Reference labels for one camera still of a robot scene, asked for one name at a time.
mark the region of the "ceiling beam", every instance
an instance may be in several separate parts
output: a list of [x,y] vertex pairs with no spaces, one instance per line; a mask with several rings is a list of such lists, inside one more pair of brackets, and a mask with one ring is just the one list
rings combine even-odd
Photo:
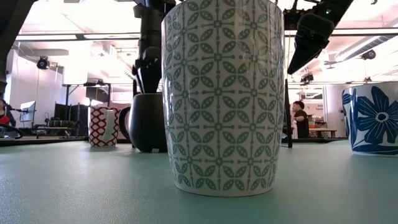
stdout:
[[69,50],[65,49],[30,49],[28,47],[21,47],[20,50],[26,56],[39,57],[39,56],[68,56]]

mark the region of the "spotlight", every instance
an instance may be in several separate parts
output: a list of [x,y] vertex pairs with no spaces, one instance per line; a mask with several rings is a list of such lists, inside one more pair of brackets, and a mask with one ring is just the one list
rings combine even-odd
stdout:
[[41,70],[47,70],[50,68],[49,58],[47,56],[40,56],[39,61],[37,61],[37,68]]
[[370,50],[370,51],[362,54],[361,59],[363,59],[363,60],[367,60],[367,59],[372,60],[375,57],[376,57],[375,51],[374,50]]
[[313,81],[312,73],[305,74],[301,77],[300,82],[309,83]]

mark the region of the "green table surface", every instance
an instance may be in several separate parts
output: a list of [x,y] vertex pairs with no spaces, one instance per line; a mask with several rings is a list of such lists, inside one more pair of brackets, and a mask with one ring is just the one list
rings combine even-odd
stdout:
[[398,223],[397,173],[348,141],[294,144],[270,192],[217,198],[178,190],[166,154],[127,144],[0,147],[0,223]]

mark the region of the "red shirt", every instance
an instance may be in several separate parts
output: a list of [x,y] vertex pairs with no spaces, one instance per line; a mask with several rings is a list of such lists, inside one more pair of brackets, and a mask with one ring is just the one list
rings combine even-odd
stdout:
[[0,124],[8,125],[10,123],[10,119],[6,115],[0,115]]

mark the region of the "ceiling light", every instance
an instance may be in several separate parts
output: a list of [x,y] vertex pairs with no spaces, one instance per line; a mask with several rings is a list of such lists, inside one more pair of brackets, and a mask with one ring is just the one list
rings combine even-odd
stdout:
[[[371,29],[335,29],[331,36],[350,36],[350,35],[397,35],[398,29],[397,26],[393,26],[393,28],[371,28]],[[296,35],[296,30],[286,30],[286,37],[294,37]]]
[[337,54],[335,61],[336,62],[344,62],[351,54],[358,51],[359,49],[362,49],[366,45],[377,40],[378,38],[380,38],[380,36],[370,37],[367,40],[365,40],[364,42],[360,42],[360,43],[352,45],[351,49],[349,49],[347,52],[344,52],[343,54]]
[[85,34],[83,35],[84,38],[89,39],[89,40],[95,40],[95,39],[112,39],[112,40],[117,40],[117,39],[139,39],[140,34]]
[[76,35],[18,35],[15,41],[76,40]]

